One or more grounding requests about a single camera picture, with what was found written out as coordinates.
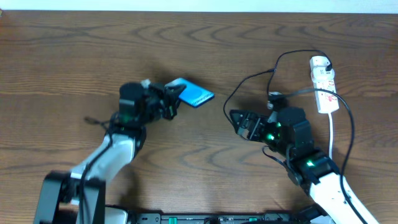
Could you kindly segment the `blue Galaxy smartphone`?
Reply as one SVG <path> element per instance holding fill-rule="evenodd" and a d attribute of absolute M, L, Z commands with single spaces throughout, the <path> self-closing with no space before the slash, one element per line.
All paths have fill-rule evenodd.
<path fill-rule="evenodd" d="M 197 108 L 206 102 L 212 100 L 215 94 L 203 87 L 200 87 L 184 78 L 177 78 L 165 86 L 185 85 L 186 88 L 179 95 L 179 99 L 187 105 Z"/>

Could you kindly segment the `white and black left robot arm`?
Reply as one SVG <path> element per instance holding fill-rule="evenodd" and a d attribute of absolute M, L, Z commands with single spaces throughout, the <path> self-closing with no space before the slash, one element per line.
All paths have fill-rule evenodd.
<path fill-rule="evenodd" d="M 184 84 L 122 85 L 119 110 L 109 121 L 86 119 L 106 130 L 101 145 L 69 171 L 46 175 L 34 223 L 133 223 L 127 210 L 105 204 L 106 186 L 142 148 L 145 125 L 176 116 L 185 88 Z"/>

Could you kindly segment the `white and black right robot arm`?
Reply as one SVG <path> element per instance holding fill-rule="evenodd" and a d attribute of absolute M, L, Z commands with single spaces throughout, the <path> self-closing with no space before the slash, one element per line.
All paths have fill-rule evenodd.
<path fill-rule="evenodd" d="M 301 108 L 287 107 L 264 116 L 248 110 L 231 110 L 236 134 L 247 132 L 247 140 L 264 143 L 285 159 L 290 180 L 303 189 L 314 206 L 293 217 L 297 223 L 328 216 L 330 223 L 377 223 L 354 194 L 342 171 L 319 147 Z"/>

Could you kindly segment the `white power strip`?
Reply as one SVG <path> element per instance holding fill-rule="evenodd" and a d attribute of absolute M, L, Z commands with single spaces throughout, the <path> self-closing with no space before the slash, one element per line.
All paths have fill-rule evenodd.
<path fill-rule="evenodd" d="M 328 90 L 336 93 L 334 82 L 335 71 L 333 69 L 327 71 L 327 66 L 331 65 L 325 56 L 314 56 L 310 59 L 310 77 L 313 86 L 316 89 Z M 331 114 L 339 109 L 338 99 L 336 96 L 324 92 L 316 91 L 315 100 L 317 102 L 318 112 L 321 114 Z"/>

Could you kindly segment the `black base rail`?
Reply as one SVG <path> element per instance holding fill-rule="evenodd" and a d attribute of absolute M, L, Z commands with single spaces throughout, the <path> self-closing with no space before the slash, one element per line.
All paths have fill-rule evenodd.
<path fill-rule="evenodd" d="M 104 222 L 105 224 L 330 224 L 334 221 L 314 206 L 304 208 L 297 213 L 281 210 L 264 213 L 163 213 L 137 212 L 122 207 L 107 206 Z"/>

